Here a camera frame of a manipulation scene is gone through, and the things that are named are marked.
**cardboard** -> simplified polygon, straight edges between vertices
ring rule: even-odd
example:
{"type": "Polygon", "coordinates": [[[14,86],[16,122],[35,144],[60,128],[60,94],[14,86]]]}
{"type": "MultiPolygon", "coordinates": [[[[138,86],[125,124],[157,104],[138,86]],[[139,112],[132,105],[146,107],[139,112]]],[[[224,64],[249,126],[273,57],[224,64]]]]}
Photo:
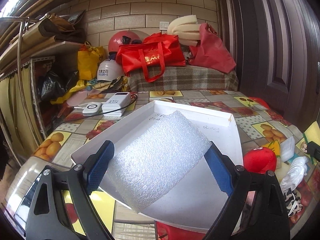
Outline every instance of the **cardboard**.
{"type": "MultiPolygon", "coordinates": [[[[193,122],[235,165],[243,165],[239,133],[232,114],[158,100],[139,108],[100,133],[76,150],[71,159],[74,163],[84,163],[105,140],[115,144],[116,155],[164,115],[176,110],[193,122]]],[[[126,205],[108,175],[103,178],[100,188],[126,205]]],[[[227,194],[220,191],[203,157],[169,193],[151,204],[142,214],[175,227],[206,232],[227,198],[227,194]]]]}

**blue gripper pad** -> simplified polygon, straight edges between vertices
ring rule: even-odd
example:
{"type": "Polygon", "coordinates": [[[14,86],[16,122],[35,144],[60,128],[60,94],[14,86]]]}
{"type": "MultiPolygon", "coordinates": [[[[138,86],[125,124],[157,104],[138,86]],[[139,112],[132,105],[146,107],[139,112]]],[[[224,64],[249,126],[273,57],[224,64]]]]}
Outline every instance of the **blue gripper pad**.
{"type": "Polygon", "coordinates": [[[223,163],[222,159],[218,156],[217,150],[215,149],[216,146],[212,143],[212,146],[204,155],[207,164],[216,179],[218,186],[222,192],[227,193],[230,197],[233,192],[233,185],[231,174],[226,168],[225,164],[223,163]]]}
{"type": "Polygon", "coordinates": [[[105,141],[96,153],[97,159],[87,175],[86,190],[88,195],[98,189],[114,153],[115,146],[111,141],[105,141]]]}

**black cable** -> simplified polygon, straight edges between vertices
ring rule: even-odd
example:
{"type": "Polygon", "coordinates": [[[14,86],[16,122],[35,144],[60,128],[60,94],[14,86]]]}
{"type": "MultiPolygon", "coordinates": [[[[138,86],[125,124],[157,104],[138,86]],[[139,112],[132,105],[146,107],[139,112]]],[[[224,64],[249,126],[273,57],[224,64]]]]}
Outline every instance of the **black cable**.
{"type": "Polygon", "coordinates": [[[97,113],[97,114],[93,114],[93,115],[84,116],[84,117],[81,117],[81,118],[78,118],[78,119],[73,119],[73,120],[65,121],[65,122],[62,122],[61,124],[66,123],[66,122],[72,122],[72,121],[77,121],[77,120],[81,120],[81,119],[86,119],[86,118],[89,118],[89,117],[98,116],[98,115],[102,115],[102,114],[110,114],[110,113],[113,113],[113,112],[116,112],[116,111],[125,109],[125,108],[127,108],[128,106],[131,106],[135,101],[137,101],[138,96],[137,96],[136,94],[132,94],[132,96],[135,96],[135,99],[134,99],[130,104],[128,104],[127,106],[124,106],[124,107],[121,107],[121,108],[119,108],[119,109],[112,110],[112,111],[109,111],[109,112],[97,113]]]}

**red bag handle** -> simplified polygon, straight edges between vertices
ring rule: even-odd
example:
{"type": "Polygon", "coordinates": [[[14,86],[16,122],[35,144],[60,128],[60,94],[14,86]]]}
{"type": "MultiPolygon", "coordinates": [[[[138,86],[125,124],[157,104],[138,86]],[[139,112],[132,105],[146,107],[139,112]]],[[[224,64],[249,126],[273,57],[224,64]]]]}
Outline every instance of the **red bag handle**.
{"type": "Polygon", "coordinates": [[[148,72],[148,68],[147,68],[147,63],[146,63],[146,59],[144,58],[143,55],[143,50],[139,49],[139,56],[140,56],[140,60],[141,60],[141,64],[142,64],[142,70],[143,70],[143,74],[144,74],[144,78],[147,82],[153,82],[156,81],[158,78],[162,77],[164,70],[165,70],[165,64],[164,64],[164,56],[163,56],[163,50],[162,50],[162,43],[159,42],[158,43],[158,51],[159,51],[159,60],[160,60],[160,67],[161,67],[161,73],[149,78],[149,72],[148,72]]]}

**helmet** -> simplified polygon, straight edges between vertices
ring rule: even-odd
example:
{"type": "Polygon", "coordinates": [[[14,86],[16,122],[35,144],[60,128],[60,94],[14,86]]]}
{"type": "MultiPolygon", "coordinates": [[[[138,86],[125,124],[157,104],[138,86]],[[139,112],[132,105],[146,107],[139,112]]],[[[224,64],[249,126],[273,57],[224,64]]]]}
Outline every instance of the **helmet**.
{"type": "Polygon", "coordinates": [[[115,60],[107,59],[100,63],[97,80],[113,81],[121,76],[124,76],[123,69],[115,60]]]}
{"type": "Polygon", "coordinates": [[[140,40],[139,36],[131,31],[120,31],[113,35],[109,41],[108,50],[118,52],[119,45],[132,44],[132,41],[140,40]]]}

